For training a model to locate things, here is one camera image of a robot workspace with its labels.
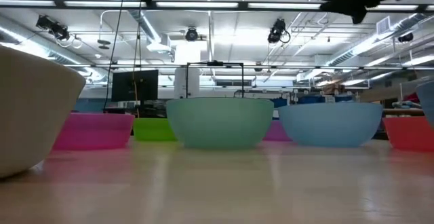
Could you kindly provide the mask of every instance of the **computer monitor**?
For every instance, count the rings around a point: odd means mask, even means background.
[[[111,100],[144,101],[158,99],[158,70],[113,73]]]

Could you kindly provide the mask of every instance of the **beige bowl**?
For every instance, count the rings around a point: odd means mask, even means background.
[[[0,177],[50,152],[85,79],[55,62],[0,46]]]

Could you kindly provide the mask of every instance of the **light blue bowl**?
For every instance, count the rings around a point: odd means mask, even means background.
[[[370,103],[317,103],[279,108],[286,134],[295,143],[316,147],[358,147],[370,140],[382,106]]]
[[[167,102],[176,138],[188,148],[248,149],[265,137],[273,103],[250,98],[188,98]]]
[[[434,81],[419,85],[416,89],[420,105],[431,126],[434,127]]]

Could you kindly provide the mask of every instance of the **green bowl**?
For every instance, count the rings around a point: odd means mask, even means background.
[[[176,99],[167,102],[167,118],[185,147],[248,149],[265,137],[273,107],[251,98]]]
[[[134,120],[134,138],[144,142],[176,142],[167,119],[140,118]]]

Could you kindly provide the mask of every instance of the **bowl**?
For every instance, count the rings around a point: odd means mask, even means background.
[[[434,130],[425,116],[390,117],[383,122],[394,149],[434,152]]]
[[[0,46],[0,177],[44,160],[85,85],[76,71]]]
[[[134,138],[142,142],[176,142],[165,118],[140,118],[134,120]]]
[[[269,142],[291,142],[292,140],[286,135],[282,123],[279,120],[273,120],[270,128],[264,137],[264,141]]]
[[[103,113],[71,113],[53,150],[100,150],[125,148],[134,116]]]
[[[428,122],[434,127],[434,81],[419,85],[416,91],[423,112],[427,116]]]
[[[273,103],[251,98],[188,98],[167,102],[176,138],[188,148],[248,149],[265,136]]]
[[[286,134],[299,145],[358,147],[376,133],[382,106],[342,102],[291,105],[279,108]]]

